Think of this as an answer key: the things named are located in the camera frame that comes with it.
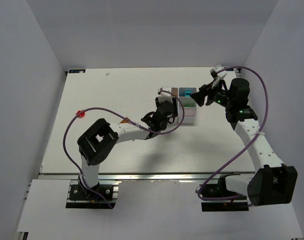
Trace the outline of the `teal rounded lego brick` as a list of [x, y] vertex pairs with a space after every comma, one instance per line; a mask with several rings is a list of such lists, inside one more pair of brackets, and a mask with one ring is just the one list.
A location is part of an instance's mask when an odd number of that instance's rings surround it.
[[192, 94], [192, 91], [189, 91], [189, 90], [184, 91], [184, 97], [190, 97], [191, 94]]

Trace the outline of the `small red lego piece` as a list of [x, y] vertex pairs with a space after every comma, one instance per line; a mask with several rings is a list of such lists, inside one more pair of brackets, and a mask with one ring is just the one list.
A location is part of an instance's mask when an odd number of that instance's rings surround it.
[[76, 113], [76, 116], [77, 116], [78, 118], [83, 118], [83, 117], [85, 116], [85, 112], [79, 110], [79, 111]]

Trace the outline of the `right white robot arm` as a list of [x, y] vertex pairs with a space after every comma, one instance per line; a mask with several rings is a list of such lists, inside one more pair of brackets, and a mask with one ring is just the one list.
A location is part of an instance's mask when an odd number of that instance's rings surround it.
[[201, 186], [203, 200], [234, 200], [247, 197], [254, 206], [289, 204], [298, 177], [294, 166], [287, 166], [268, 143], [258, 117], [248, 105], [250, 84], [235, 78], [226, 88], [224, 80], [201, 86], [190, 95], [198, 106], [217, 103], [226, 110], [226, 119], [245, 145], [255, 168], [253, 177], [239, 173], [223, 174], [213, 187]]

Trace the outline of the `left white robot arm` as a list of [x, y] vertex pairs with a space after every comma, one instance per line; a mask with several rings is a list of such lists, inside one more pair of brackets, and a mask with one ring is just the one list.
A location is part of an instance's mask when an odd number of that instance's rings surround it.
[[177, 105], [173, 97], [157, 97], [155, 102], [156, 110], [147, 113], [138, 123], [110, 124], [100, 118], [77, 140], [82, 159], [79, 184], [84, 191], [98, 190], [99, 166], [116, 144], [152, 139], [171, 124], [170, 119], [177, 117]]

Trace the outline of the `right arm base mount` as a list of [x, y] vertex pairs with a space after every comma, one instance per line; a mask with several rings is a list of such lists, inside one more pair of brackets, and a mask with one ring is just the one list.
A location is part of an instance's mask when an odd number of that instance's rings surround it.
[[239, 176], [237, 173], [222, 174], [217, 183], [207, 183], [201, 190], [202, 198], [209, 200], [201, 202], [202, 212], [247, 212], [251, 204], [247, 197], [236, 197], [238, 193], [227, 190], [226, 178]]

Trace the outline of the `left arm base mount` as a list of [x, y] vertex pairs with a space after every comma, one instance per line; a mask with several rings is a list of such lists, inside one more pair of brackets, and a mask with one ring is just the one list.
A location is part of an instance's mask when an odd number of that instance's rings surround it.
[[116, 205], [118, 196], [118, 184], [110, 183], [99, 184], [95, 189], [100, 195], [84, 188], [77, 182], [71, 182], [68, 188], [65, 208], [67, 209], [92, 209], [92, 210], [111, 210]]

